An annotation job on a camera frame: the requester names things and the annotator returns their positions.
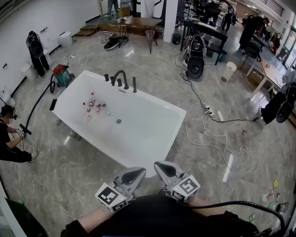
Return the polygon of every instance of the white bathtub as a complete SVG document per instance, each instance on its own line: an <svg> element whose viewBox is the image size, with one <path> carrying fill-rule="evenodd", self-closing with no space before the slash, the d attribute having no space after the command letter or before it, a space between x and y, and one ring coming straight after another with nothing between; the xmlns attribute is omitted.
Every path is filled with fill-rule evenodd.
<svg viewBox="0 0 296 237"><path fill-rule="evenodd" d="M97 112L89 106L90 99L106 107ZM89 71L83 71L65 89L53 112L112 159L126 167L144 167L146 177L156 174L155 161L165 160L186 114L142 91L133 93L131 85L125 90L124 82L122 87L117 82L113 87L111 81Z"/></svg>

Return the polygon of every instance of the black shirt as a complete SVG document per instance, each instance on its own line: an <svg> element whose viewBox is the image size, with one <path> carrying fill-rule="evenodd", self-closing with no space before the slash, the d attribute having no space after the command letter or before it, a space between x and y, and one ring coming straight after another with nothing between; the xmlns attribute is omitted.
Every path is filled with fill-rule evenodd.
<svg viewBox="0 0 296 237"><path fill-rule="evenodd" d="M2 119L0 119L0 143L2 143L2 145L6 145L6 143L10 142L7 128L8 126L4 124Z"/></svg>
<svg viewBox="0 0 296 237"><path fill-rule="evenodd" d="M241 237L257 228L230 212L202 216L166 196L143 196L87 233L78 220L61 237Z"/></svg>

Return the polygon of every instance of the marble floor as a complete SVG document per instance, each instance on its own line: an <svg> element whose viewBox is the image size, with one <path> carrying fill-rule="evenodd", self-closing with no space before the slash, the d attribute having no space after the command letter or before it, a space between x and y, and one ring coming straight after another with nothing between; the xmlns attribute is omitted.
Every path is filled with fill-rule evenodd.
<svg viewBox="0 0 296 237"><path fill-rule="evenodd" d="M227 61L233 61L236 65L244 59L237 51L240 31L238 27L232 26L229 35L233 36L229 37L225 45ZM68 57L73 55L75 57L69 61L69 71L76 76L83 70L113 75L123 69L128 83L132 84L133 76L137 78L137 89L141 91L186 111L197 103L192 98L196 96L190 84L179 75L184 72L183 69L175 65L174 57L179 53L179 45L159 40L159 45L153 45L152 54L149 54L145 37L131 35L130 41L120 49L104 51L104 45L100 43L103 36L102 32L98 32L91 37L77 38L72 46L58 49L51 55L52 68L59 63L67 63ZM181 65L179 56L176 58L177 64ZM253 101L248 99L254 87L241 71L237 70L233 78L225 83L221 80L225 63L220 62L215 66L209 58L206 58L206 62L202 80L194 81L193 87L202 101L221 111L225 120L251 119L258 107L268 102L265 91L258 93ZM50 76L51 72L48 72L44 78L34 82L26 80L17 91L15 100L19 119L15 126L26 123L31 108L48 85ZM25 139L25 150L30 146L36 147L39 150L37 160L22 164L0 161L1 175L10 197L24 201L51 237L59 236L65 225L73 220L65 210L79 218L98 208L100 204L95 193L103 182L108 182L124 168L84 139L77 141L71 138L64 144L71 130L63 123L57 127L57 118L49 111L52 100L63 90L56 88L53 94L47 92L31 118L28 128L32 135ZM229 188L221 201L247 200L268 205L275 198L263 203L261 195L270 192L274 179L277 179L279 186L274 190L274 196L280 193L279 203L289 202L289 209L285 213L287 220L295 202L295 128L288 121L282 124L273 121L269 125L247 121L221 124L204 116L207 131L216 135L225 134L226 140L225 137L215 137L205 132L202 112L200 105L193 106L190 111L187 120L190 140L193 143L216 146L223 153L225 161L217 148L191 144L186 135L185 121L167 160L177 163L195 176L201 185L198 192L200 198L209 203L217 203L228 186L222 180L226 171L225 163L228 163L231 154L229 151L237 155L233 165L238 164L241 155L243 165L231 172ZM152 194L160 185L158 177L146 178L136 194ZM245 220L255 213L253 223L260 230L272 227L275 223L273 216L252 208L233 206L228 210Z"/></svg>

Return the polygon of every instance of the black hose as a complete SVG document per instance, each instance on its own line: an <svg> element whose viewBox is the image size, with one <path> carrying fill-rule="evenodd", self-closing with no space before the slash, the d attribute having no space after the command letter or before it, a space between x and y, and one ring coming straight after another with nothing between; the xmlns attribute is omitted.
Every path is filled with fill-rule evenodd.
<svg viewBox="0 0 296 237"><path fill-rule="evenodd" d="M39 97L39 99L37 100L37 102L35 103L34 107L32 108L31 110L31 113L28 117L28 120L27 120L27 123L26 123L26 129L28 128L28 124L29 124L29 121L30 121L30 118L37 106L37 104L39 103L39 101L41 100L41 98L44 96L44 94L47 92L48 88L50 87L50 92L53 93L55 91L55 88L56 88L56 83L54 81L52 81L54 75L51 76L50 78L50 84L46 87L46 89L43 91L42 95Z"/></svg>
<svg viewBox="0 0 296 237"><path fill-rule="evenodd" d="M264 212L268 212L268 213L275 215L281 223L281 229L277 233L275 233L274 235L284 236L284 234L285 234L285 221L284 221L283 216L280 213L278 213L266 206L262 206L262 205L259 205L256 203L247 202L247 201L230 201L230 202L222 202L222 203L212 204L212 205L208 205L208 206L188 206L188 205L183 204L181 202L178 202L178 203L180 203L181 205L186 206L188 208L191 208L191 209L206 209L206 208L214 208L214 207L228 206L228 205L250 206L250 207L253 207L253 208L256 208L256 209L262 210Z"/></svg>

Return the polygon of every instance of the cardboard box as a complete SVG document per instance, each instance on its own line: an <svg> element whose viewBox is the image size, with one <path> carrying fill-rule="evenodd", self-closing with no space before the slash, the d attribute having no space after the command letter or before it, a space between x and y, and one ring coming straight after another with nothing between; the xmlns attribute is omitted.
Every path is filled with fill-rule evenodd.
<svg viewBox="0 0 296 237"><path fill-rule="evenodd" d="M259 72L257 69L253 69L248 77L249 82L254 86L258 86L263 79L263 73Z"/></svg>
<svg viewBox="0 0 296 237"><path fill-rule="evenodd" d="M130 7L129 6L121 7L118 10L118 16L119 17L129 17L130 16Z"/></svg>

